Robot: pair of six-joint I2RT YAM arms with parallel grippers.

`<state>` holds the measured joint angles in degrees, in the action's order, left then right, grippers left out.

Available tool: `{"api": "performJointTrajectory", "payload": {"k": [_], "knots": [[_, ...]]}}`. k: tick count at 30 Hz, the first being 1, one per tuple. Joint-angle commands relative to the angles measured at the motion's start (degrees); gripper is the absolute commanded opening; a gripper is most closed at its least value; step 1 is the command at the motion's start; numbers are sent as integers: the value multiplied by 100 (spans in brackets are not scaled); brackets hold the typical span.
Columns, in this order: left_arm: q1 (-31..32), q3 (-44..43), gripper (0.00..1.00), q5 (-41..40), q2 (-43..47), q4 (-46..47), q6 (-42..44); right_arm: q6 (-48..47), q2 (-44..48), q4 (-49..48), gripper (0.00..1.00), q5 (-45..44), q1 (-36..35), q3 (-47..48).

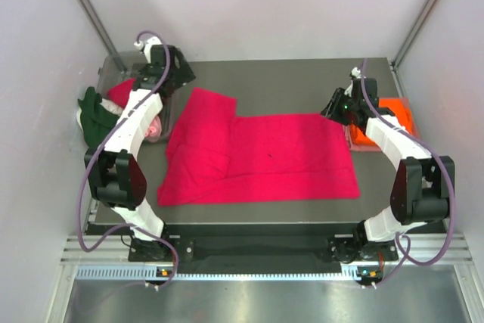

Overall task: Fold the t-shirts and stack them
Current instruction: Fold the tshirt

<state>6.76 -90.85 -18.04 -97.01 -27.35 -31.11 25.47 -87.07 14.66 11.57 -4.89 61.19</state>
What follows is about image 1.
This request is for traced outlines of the red t shirt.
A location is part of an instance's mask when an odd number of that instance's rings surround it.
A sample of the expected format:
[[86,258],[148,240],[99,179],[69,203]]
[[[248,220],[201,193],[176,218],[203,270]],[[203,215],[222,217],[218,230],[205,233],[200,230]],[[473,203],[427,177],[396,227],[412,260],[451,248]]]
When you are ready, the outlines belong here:
[[135,78],[130,78],[114,86],[107,92],[107,98],[117,106],[125,108],[129,102],[129,95],[134,82]]

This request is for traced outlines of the magenta t shirt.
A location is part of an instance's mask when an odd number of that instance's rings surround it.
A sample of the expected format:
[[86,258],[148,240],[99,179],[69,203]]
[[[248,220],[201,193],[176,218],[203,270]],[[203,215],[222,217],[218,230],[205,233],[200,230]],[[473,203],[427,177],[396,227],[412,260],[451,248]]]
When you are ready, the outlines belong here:
[[236,106],[193,89],[166,147],[160,206],[359,197],[340,124],[317,113],[238,116]]

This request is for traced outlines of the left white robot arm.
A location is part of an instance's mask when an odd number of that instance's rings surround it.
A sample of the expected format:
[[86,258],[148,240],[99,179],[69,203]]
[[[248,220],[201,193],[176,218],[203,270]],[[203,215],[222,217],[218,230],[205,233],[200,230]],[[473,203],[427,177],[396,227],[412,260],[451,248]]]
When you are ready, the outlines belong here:
[[141,145],[158,140],[155,122],[165,100],[195,75],[174,45],[153,37],[137,42],[147,60],[138,71],[126,105],[107,140],[85,155],[92,197],[123,218],[132,232],[133,261],[163,261],[171,256],[171,241],[163,237],[164,221],[147,202],[147,180],[138,164]]

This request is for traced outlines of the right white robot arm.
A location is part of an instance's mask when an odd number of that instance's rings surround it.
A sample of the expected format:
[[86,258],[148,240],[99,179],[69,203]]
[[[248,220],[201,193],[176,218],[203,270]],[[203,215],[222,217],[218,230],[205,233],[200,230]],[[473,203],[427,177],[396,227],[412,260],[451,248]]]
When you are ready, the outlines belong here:
[[396,170],[389,206],[360,222],[353,250],[370,259],[381,244],[398,241],[405,232],[455,216],[455,163],[440,157],[411,135],[388,107],[380,107],[375,79],[352,76],[338,88],[322,116],[355,126],[372,140]]

